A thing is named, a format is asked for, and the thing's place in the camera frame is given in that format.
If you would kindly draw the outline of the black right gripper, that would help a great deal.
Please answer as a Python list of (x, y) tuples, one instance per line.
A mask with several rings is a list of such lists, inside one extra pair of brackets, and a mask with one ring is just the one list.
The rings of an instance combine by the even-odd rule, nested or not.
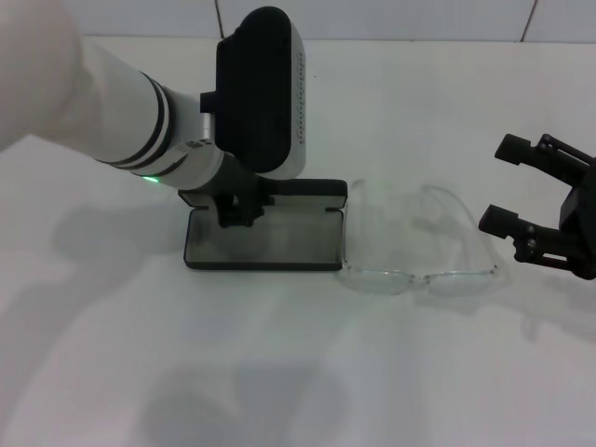
[(536, 145), (507, 134), (494, 157), (538, 169), (573, 187), (561, 206), (561, 231), (527, 222), (495, 205), (484, 212), (479, 229), (494, 237), (511, 237), (519, 263), (595, 279), (595, 158), (549, 134), (543, 134)]

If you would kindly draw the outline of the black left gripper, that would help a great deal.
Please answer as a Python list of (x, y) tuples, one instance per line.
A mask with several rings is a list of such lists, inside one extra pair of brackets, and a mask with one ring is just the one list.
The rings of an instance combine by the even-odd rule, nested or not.
[(244, 168), (235, 157), (223, 154), (216, 175), (210, 180), (213, 199), (221, 228), (253, 226), (264, 215), (264, 206), (273, 206), (275, 199), (265, 191), (265, 178)]

